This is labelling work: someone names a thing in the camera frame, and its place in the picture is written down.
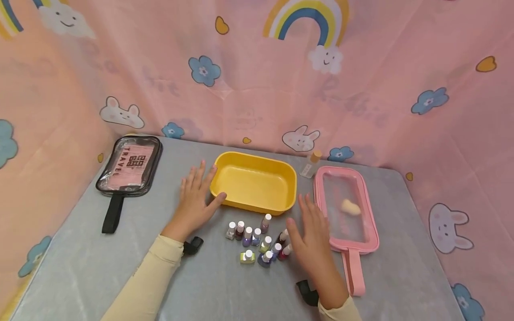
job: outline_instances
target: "pink clear pouch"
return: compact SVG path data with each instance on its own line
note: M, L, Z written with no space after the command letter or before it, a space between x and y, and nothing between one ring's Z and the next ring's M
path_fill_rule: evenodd
M361 214L343 212L344 199L360 207ZM314 178L314 200L330 223L330 245L341 252L344 275L351 296L366 290L360 255L379 246L378 232L371 210L368 189L359 172L350 168L323 166Z

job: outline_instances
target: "long sleeve shirt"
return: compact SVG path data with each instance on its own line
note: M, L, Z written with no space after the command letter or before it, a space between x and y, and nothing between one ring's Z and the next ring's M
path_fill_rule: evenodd
M159 235L101 321L154 321L182 253L183 243ZM318 309L322 321L361 321L352 297L340 308Z

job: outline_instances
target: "yellow plastic tray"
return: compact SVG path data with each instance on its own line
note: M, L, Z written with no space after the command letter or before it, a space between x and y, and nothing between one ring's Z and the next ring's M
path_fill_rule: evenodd
M214 163L211 193L227 193L225 205L280 215L296 202L296 172L287 163L238 152L223 153Z

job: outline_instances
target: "makeup sponge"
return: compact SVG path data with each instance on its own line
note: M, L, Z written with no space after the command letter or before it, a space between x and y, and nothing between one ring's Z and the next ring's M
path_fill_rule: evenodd
M341 210L350 215L360 215L360 207L357 204L353 204L349 199L344 199L341 203Z

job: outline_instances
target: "pink card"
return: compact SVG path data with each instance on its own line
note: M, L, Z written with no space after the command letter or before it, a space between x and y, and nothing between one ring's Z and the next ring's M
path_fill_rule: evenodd
M141 186L143 173L153 150L153 146L124 146L108 179L107 188L117 191L122 186Z

